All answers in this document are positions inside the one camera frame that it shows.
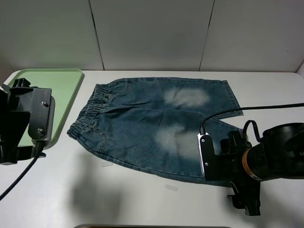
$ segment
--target power cord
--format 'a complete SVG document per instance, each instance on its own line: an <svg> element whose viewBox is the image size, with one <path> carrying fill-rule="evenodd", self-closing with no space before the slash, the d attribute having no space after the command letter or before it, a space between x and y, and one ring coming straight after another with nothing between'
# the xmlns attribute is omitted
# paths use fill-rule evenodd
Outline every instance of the power cord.
<svg viewBox="0 0 304 228"><path fill-rule="evenodd" d="M36 143L36 147L35 147L36 156L30 162L30 164L25 168L25 170L18 176L18 178L0 195L0 201L19 183L19 181L25 176L25 174L27 174L29 169L32 168L32 166L35 164L35 162L39 158L39 156L43 150L43 147L44 147L43 142Z"/></svg>
<svg viewBox="0 0 304 228"><path fill-rule="evenodd" d="M252 127L253 127L253 132L255 133L255 137L256 137L256 140L260 143L261 142L261 137L260 137L260 134L258 133L258 128L257 128L257 124L254 120L248 120L244 127L243 127L243 139L246 139L247 137L247 129L249 127L249 124L252 124Z"/></svg>
<svg viewBox="0 0 304 228"><path fill-rule="evenodd" d="M297 103L297 104L283 104L283 105L271 105L271 106L257 106L257 107L243 107L243 108L233 108L233 109L228 109L225 111L221 111L215 114L212 114L208 117L206 117L200 124L200 129L199 129L199 133L201 135L206 134L205 128L204 128L204 123L212 118L215 117L217 115L222 115L224 113L231 113L231 112L235 112L235 111L240 111L240 110L255 110L255 109L275 109L275 108L295 108L295 107L304 107L304 103Z"/></svg>

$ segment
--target pocket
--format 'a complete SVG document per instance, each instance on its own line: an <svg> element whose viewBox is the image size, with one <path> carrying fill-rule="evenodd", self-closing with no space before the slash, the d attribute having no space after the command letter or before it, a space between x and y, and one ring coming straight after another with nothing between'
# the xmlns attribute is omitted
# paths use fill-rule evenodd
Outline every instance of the pocket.
<svg viewBox="0 0 304 228"><path fill-rule="evenodd" d="M130 82L115 82L109 83L108 85L107 92L111 96L120 96L124 95L129 90Z"/></svg>
<svg viewBox="0 0 304 228"><path fill-rule="evenodd" d="M107 137L103 132L97 130L97 120L93 120L92 123L80 132L79 142L88 151L100 152L107 143Z"/></svg>

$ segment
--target jeans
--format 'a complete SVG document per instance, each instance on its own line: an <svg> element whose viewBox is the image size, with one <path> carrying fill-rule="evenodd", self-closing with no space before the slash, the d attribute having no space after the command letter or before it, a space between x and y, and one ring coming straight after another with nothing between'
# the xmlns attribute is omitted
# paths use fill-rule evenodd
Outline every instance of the jeans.
<svg viewBox="0 0 304 228"><path fill-rule="evenodd" d="M197 134L208 115L239 104L227 81L188 78L123 78L95 86L67 134L104 160L164 178L206 182L200 169ZM238 128L219 119L205 128L220 153L220 140Z"/></svg>

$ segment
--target small white paper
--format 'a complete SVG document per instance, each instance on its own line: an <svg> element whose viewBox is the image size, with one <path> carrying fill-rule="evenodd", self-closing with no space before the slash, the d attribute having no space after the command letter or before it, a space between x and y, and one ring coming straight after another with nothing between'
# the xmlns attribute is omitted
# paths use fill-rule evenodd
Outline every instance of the small white paper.
<svg viewBox="0 0 304 228"><path fill-rule="evenodd" d="M172 186L172 185L169 185L169 184L166 184L166 185L165 185L165 188L166 188L166 189L169 189L169 190L172 190L172 191L177 191L177 187Z"/></svg>
<svg viewBox="0 0 304 228"><path fill-rule="evenodd" d="M111 166L111 165L113 165L113 162L110 162L110 161L104 161L104 162L102 162L101 163L101 167L106 167L106 166Z"/></svg>

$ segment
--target white wall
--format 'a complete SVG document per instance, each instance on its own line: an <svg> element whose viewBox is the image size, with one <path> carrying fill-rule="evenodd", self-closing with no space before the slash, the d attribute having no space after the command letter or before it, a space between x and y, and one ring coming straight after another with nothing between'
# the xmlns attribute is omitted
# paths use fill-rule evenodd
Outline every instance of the white wall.
<svg viewBox="0 0 304 228"><path fill-rule="evenodd" d="M295 72L304 0L215 0L200 70Z"/></svg>
<svg viewBox="0 0 304 228"><path fill-rule="evenodd" d="M1 0L0 49L14 70L102 70L87 0Z"/></svg>
<svg viewBox="0 0 304 228"><path fill-rule="evenodd" d="M213 0L91 3L105 70L199 70Z"/></svg>
<svg viewBox="0 0 304 228"><path fill-rule="evenodd" d="M102 70L101 52L106 70L295 72L303 9L304 0L0 0L0 49L14 70Z"/></svg>

